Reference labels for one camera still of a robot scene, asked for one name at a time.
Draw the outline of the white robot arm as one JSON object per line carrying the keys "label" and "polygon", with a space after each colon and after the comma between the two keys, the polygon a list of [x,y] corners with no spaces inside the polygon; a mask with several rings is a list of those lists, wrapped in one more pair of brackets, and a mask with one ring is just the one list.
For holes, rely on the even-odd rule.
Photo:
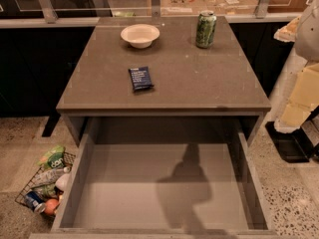
{"label": "white robot arm", "polygon": [[319,106],[319,0],[285,26],[295,33],[293,49],[271,93],[271,118],[278,132],[299,129]]}

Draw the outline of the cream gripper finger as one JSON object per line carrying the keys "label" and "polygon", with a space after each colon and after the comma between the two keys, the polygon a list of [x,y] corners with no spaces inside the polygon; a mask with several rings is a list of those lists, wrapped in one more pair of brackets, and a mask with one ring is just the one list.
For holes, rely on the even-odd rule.
{"label": "cream gripper finger", "polygon": [[299,129],[319,106],[319,63],[307,66],[297,74],[297,80],[282,115],[275,121],[278,132]]}
{"label": "cream gripper finger", "polygon": [[299,20],[300,17],[296,17],[295,19],[291,20],[287,25],[278,29],[274,34],[274,38],[281,42],[294,42],[296,39],[296,32]]}

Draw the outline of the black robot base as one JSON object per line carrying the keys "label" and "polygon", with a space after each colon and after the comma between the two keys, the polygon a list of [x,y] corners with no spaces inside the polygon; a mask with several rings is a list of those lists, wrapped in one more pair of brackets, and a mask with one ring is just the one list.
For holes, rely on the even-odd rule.
{"label": "black robot base", "polygon": [[289,163],[319,161],[319,107],[317,107],[298,129],[282,133],[269,121],[265,128],[280,157]]}

